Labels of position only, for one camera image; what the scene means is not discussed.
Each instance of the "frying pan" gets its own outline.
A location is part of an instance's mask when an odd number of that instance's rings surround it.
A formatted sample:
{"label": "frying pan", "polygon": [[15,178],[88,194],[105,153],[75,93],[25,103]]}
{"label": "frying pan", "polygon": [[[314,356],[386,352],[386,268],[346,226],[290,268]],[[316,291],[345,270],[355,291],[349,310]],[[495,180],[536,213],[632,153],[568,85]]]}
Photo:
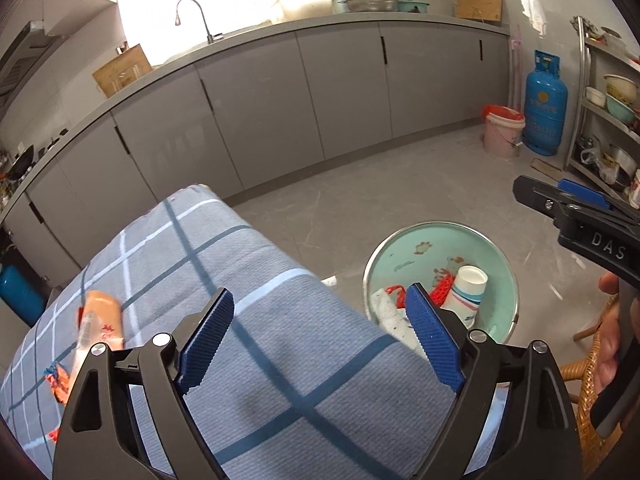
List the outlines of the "frying pan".
{"label": "frying pan", "polygon": [[29,146],[22,155],[18,157],[18,159],[11,166],[11,169],[8,173],[0,173],[0,179],[6,178],[7,180],[11,180],[14,182],[15,180],[19,180],[21,176],[27,173],[29,166],[33,162],[33,144]]}

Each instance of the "blue plaid tablecloth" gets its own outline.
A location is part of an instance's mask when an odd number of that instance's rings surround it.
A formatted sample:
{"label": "blue plaid tablecloth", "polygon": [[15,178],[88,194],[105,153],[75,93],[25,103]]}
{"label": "blue plaid tablecloth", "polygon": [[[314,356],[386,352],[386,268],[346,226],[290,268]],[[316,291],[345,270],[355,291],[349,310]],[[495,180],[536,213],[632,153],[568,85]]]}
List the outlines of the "blue plaid tablecloth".
{"label": "blue plaid tablecloth", "polygon": [[[218,286],[236,318],[202,385],[185,397],[232,480],[408,478],[454,400],[428,362],[345,306],[205,187],[131,223],[30,330],[0,388],[0,414],[49,478],[63,408],[44,381],[71,369],[88,290],[122,302],[127,347],[170,332]],[[171,468],[139,386],[132,398],[152,465]],[[470,468],[486,462],[495,427]]]}

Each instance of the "white paper cup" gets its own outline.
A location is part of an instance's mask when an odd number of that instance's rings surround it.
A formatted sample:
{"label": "white paper cup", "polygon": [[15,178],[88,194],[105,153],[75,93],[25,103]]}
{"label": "white paper cup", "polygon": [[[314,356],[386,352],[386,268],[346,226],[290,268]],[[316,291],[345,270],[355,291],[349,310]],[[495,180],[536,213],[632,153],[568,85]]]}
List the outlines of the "white paper cup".
{"label": "white paper cup", "polygon": [[488,279],[484,270],[478,267],[460,267],[441,308],[455,312],[465,327],[471,328],[476,320]]}

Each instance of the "floor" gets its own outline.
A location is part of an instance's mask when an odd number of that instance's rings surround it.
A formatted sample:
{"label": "floor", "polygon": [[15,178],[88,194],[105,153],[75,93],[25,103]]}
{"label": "floor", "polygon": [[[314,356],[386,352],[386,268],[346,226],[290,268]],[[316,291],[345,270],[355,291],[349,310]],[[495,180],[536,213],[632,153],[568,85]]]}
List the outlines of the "floor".
{"label": "floor", "polygon": [[[591,341],[571,336],[593,324],[606,301],[602,269],[557,243],[552,221],[518,204],[513,180],[527,174],[524,146],[513,162],[482,149],[483,126],[420,140],[300,180],[234,207],[283,251],[364,312],[362,277],[371,253],[391,233],[421,221],[467,224],[504,251],[520,288],[520,320],[510,344],[545,340],[556,361],[584,357]],[[570,388],[577,392],[578,384]]]}

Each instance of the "range hood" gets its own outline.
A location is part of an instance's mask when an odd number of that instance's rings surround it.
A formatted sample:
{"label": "range hood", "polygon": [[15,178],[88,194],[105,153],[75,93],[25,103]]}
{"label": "range hood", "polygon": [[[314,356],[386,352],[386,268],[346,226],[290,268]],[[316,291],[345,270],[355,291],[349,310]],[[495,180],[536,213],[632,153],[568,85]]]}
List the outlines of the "range hood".
{"label": "range hood", "polygon": [[47,36],[44,22],[29,22],[0,58],[0,120],[29,78],[63,43],[61,36]]}

